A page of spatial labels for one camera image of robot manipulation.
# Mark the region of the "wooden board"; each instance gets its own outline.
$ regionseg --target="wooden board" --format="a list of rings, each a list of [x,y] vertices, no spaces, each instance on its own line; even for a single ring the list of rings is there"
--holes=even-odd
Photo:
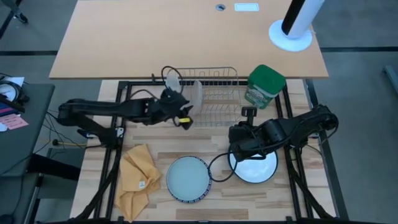
[[[289,96],[294,115],[309,110],[307,97],[301,80],[288,80]],[[103,81],[99,100],[114,101],[118,81]],[[146,88],[154,94],[160,94],[161,86],[137,86],[133,91]],[[138,93],[136,97],[146,96]],[[276,118],[274,101],[265,109],[259,110],[255,123],[259,124],[270,118]],[[95,120],[109,126],[111,118],[95,116]],[[279,166],[275,175],[261,184],[248,184],[236,176],[223,183],[213,183],[210,193],[200,202],[185,204],[176,201],[168,192],[165,175],[169,165],[177,158],[194,155],[207,163],[228,148],[228,127],[201,127],[184,131],[169,123],[155,126],[127,123],[123,150],[126,151],[137,144],[148,145],[155,166],[161,171],[161,189],[149,195],[149,204],[138,216],[137,220],[285,220],[286,216],[294,217],[292,196],[283,150],[277,151]],[[90,140],[89,145],[97,145],[98,141]],[[318,148],[316,140],[310,145]],[[81,168],[71,217],[77,216],[88,204],[98,189],[105,151],[102,148],[87,149]],[[309,189],[325,210],[334,215],[328,181],[320,154],[309,147],[303,149],[303,163]],[[226,177],[230,172],[226,158],[213,164],[213,175],[217,179]],[[303,215],[302,194],[299,193]],[[103,201],[102,216],[106,210],[108,194]],[[120,216],[114,207],[113,220]]]
[[[290,0],[258,1],[258,12],[236,12],[237,2],[253,1],[78,1],[50,78],[159,77],[165,65],[233,67],[246,77],[260,64],[287,78],[328,76],[315,34],[302,52],[269,40]]]

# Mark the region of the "black cable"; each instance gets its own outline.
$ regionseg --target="black cable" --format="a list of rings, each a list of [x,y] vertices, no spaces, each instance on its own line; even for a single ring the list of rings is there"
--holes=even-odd
[[[266,149],[275,149],[275,148],[282,147],[287,141],[290,140],[290,138],[292,138],[293,134],[298,130],[298,128],[300,127],[300,125],[302,125],[304,122],[306,122],[306,121],[308,121],[308,120],[310,120],[310,119],[316,118],[316,117],[318,117],[318,115],[314,115],[314,116],[311,116],[311,117],[309,117],[309,118],[306,118],[306,119],[301,120],[301,121],[294,127],[293,131],[290,132],[290,134],[289,134],[283,141],[278,142],[278,143],[275,143],[275,144],[270,145],[270,146],[259,147],[259,148],[255,148],[255,149],[249,149],[248,151],[262,151],[262,153],[265,154],[265,153],[264,153],[264,150],[266,150]],[[338,123],[336,124],[335,130],[332,132],[332,134],[334,134],[334,133],[336,132],[337,127],[338,127]]]
[[[333,132],[331,134],[329,134],[329,136],[327,136],[324,140],[322,140],[321,144],[323,144],[325,141],[329,140],[330,137],[332,137],[337,132],[337,129],[338,129],[338,122],[337,122],[336,127],[333,130]]]
[[[33,152],[33,154],[36,154],[36,153],[38,153],[39,151],[43,150],[44,147],[47,146],[49,143],[50,143],[50,141],[47,142],[44,146],[42,146],[39,150]],[[5,170],[4,172],[2,172],[2,173],[0,174],[0,176],[2,176],[3,174],[9,172],[10,170],[12,170],[12,168],[14,168],[15,166],[17,166],[18,164],[20,164],[21,162],[23,162],[24,160],[28,159],[28,158],[31,157],[31,156],[32,156],[32,155],[30,154],[30,155],[26,156],[25,158],[21,159],[20,161],[16,162],[16,163],[15,163],[14,165],[12,165],[10,168],[8,168],[8,169]]]
[[[47,125],[43,124],[43,126],[46,127],[47,129],[49,129],[50,131],[55,132],[55,130],[53,130],[52,128],[48,127]],[[65,139],[69,140],[70,142],[72,142],[76,146],[78,146],[80,149],[84,149],[81,145],[79,145],[76,142],[72,141],[70,138],[66,137],[64,134],[62,134],[62,133],[58,133],[58,134],[61,135],[62,137],[64,137]]]
[[[232,175],[234,175],[235,170],[236,170],[236,167],[238,166],[238,162],[237,162],[237,161],[235,161],[235,166],[233,167],[232,172],[230,173],[230,175],[227,176],[226,178],[222,179],[222,180],[216,180],[216,179],[214,179],[213,176],[211,175],[211,170],[210,170],[210,169],[211,169],[211,165],[212,165],[212,164],[214,163],[214,161],[216,161],[218,158],[220,158],[221,156],[225,156],[225,155],[229,155],[229,154],[233,154],[233,153],[234,153],[234,152],[224,152],[224,153],[221,153],[220,155],[216,156],[214,159],[211,160],[211,162],[209,163],[209,166],[207,167],[207,171],[208,171],[208,175],[209,175],[210,180],[212,180],[212,181],[214,181],[214,182],[217,182],[217,183],[221,183],[221,182],[227,181],[229,178],[232,177]]]
[[[99,144],[99,145],[95,145],[95,146],[86,146],[85,149],[89,149],[89,148],[93,148],[93,147],[104,147],[104,145]]]
[[[319,155],[322,156],[322,152],[319,151],[317,148],[315,148],[315,147],[313,147],[313,146],[310,146],[309,144],[306,144],[305,146],[308,146],[310,149],[313,149],[314,151],[317,151],[317,152],[319,153]]]
[[[165,70],[166,68],[169,68],[169,69],[171,69],[171,70],[174,70],[174,71],[180,76],[181,81],[183,80],[183,78],[182,78],[181,73],[180,73],[176,68],[173,68],[173,67],[171,67],[171,66],[164,66],[164,67],[162,68],[162,71],[160,72],[160,76],[162,77],[162,81],[163,81],[164,86],[165,86],[166,88],[170,89],[170,87],[168,87],[168,86],[166,85],[166,81],[164,80],[164,70]],[[180,93],[182,93],[183,90],[184,90],[184,85],[181,85],[181,91],[180,91]]]
[[[18,208],[19,202],[21,201],[21,196],[22,196],[22,189],[24,188],[24,176],[21,177],[21,184],[19,186],[19,195],[18,195],[18,200],[17,200],[17,204],[14,207],[14,210],[12,211],[12,215],[15,214],[15,211]]]
[[[135,94],[137,94],[137,93],[139,93],[139,92],[141,92],[141,91],[145,91],[145,92],[149,93],[150,96],[152,96],[152,97],[155,98],[156,100],[159,100],[158,97],[156,97],[153,93],[151,93],[149,90],[145,90],[145,89],[135,91],[134,93],[132,93],[132,94],[130,95],[130,99],[131,99]]]
[[[58,111],[55,111],[55,110],[50,110],[50,109],[48,109],[48,111],[51,111],[51,112],[53,112],[53,113],[58,113]]]
[[[55,118],[55,120],[57,120],[57,118],[56,118],[54,115],[52,115],[50,112],[47,112],[47,114],[49,114],[51,117],[53,117],[53,118]],[[58,132],[57,129],[55,128],[54,123],[52,122],[52,119],[51,119],[51,118],[49,118],[49,119],[50,119],[50,122],[51,122],[51,126],[53,127],[53,129],[54,129],[54,131],[55,131],[55,134],[57,134],[58,138],[60,138],[60,140],[63,142],[63,139],[61,138],[61,135],[59,134],[59,132]],[[64,144],[62,144],[62,147],[63,147],[63,152],[56,152],[56,153],[54,153],[54,155],[52,155],[52,156],[50,157],[50,159],[53,159],[57,154],[62,154],[62,153],[65,153],[65,152],[67,151],[67,149],[65,148],[65,145],[64,145]]]

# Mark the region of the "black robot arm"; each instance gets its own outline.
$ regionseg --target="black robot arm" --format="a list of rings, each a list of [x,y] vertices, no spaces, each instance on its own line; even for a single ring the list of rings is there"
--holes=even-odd
[[[176,124],[187,130],[193,123],[188,116],[192,107],[181,109],[187,103],[189,101],[181,93],[169,88],[162,92],[159,99],[141,98],[122,103],[74,99],[59,106],[57,121],[64,126],[78,126],[87,133],[98,136],[101,144],[115,147],[120,137],[116,129],[105,128],[87,115],[117,116],[144,125],[153,125],[176,117],[189,118],[189,122]]]
[[[248,120],[229,128],[230,150],[238,162],[265,159],[267,154],[283,146],[304,147],[311,134],[338,127],[337,117],[323,105],[294,118],[270,119],[253,126],[256,113],[256,108],[243,108],[242,115],[247,116]]]

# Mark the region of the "white plate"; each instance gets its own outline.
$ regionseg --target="white plate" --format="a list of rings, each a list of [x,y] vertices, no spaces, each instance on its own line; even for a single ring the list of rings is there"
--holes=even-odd
[[[235,166],[236,159],[233,154],[228,157],[231,169]],[[276,152],[267,155],[263,160],[246,159],[236,166],[235,174],[249,183],[261,183],[270,179],[278,167],[278,156]]]
[[[194,203],[203,199],[211,188],[205,161],[195,156],[177,159],[167,171],[167,188],[179,202]]]

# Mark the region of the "table leg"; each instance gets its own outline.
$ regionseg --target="table leg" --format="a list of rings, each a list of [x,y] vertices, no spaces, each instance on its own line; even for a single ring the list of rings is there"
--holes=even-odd
[[[50,174],[75,181],[79,180],[80,175],[80,169],[75,166],[64,164],[37,154],[33,154],[30,158],[27,172]]]

